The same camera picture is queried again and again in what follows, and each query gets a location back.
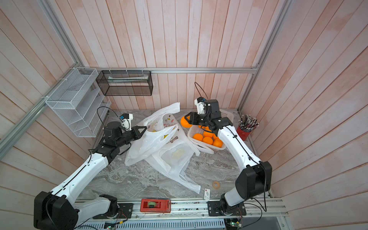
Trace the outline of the white printed plastic bag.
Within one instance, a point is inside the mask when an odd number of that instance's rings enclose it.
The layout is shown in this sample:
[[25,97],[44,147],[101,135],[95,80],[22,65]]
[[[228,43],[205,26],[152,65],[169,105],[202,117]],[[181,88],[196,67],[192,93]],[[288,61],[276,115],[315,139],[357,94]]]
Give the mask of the white printed plastic bag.
[[145,126],[147,130],[139,140],[133,141],[125,158],[125,165],[131,166],[144,160],[159,151],[174,136],[178,129],[175,122],[169,126],[164,125],[164,116],[180,112],[180,103],[173,103],[145,118],[139,126]]

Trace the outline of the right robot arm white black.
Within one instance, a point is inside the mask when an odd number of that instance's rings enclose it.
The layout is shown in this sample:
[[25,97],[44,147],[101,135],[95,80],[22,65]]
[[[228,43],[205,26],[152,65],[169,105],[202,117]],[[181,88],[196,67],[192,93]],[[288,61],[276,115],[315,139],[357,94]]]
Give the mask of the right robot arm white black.
[[185,115],[185,120],[194,126],[208,127],[225,144],[240,170],[235,187],[221,195],[219,202],[208,202],[209,215],[225,216],[237,211],[242,214],[242,206],[246,200],[270,190],[272,166],[269,162],[261,161],[246,146],[233,123],[221,115],[216,99],[206,100],[199,97],[194,104],[197,111]]

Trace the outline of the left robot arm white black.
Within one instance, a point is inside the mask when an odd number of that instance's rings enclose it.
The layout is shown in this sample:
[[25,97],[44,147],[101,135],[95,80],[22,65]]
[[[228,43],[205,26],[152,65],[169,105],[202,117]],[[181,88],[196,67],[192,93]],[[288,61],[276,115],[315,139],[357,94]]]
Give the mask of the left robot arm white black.
[[104,135],[88,159],[64,182],[50,192],[40,192],[34,199],[34,227],[39,230],[73,230],[98,215],[116,218],[119,215],[117,198],[100,195],[98,198],[76,205],[80,193],[106,168],[116,156],[123,154],[121,147],[131,146],[142,138],[146,126],[124,130],[118,121],[104,127]]

